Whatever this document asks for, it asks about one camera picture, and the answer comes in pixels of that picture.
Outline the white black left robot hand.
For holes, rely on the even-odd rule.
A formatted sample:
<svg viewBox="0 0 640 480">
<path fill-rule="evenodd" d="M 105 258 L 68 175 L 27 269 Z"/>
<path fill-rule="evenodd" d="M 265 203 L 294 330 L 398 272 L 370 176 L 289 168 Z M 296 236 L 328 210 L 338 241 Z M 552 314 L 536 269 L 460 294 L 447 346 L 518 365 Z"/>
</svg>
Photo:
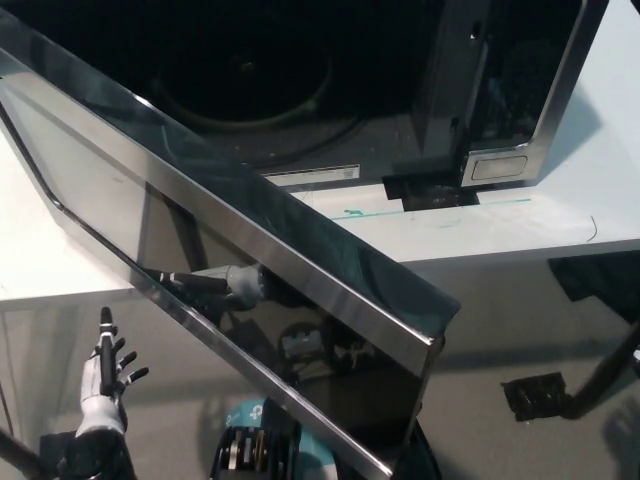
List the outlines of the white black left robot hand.
<svg viewBox="0 0 640 480">
<path fill-rule="evenodd" d="M 126 342 L 124 337 L 118 337 L 118 332 L 111 309 L 103 307 L 97 344 L 83 366 L 80 387 L 83 418 L 76 431 L 77 437 L 93 431 L 113 431 L 119 435 L 127 431 L 124 392 L 134 382 L 148 375 L 149 368 L 142 367 L 129 374 L 125 372 L 138 354 L 131 351 L 121 358 L 117 357 Z"/>
</svg>

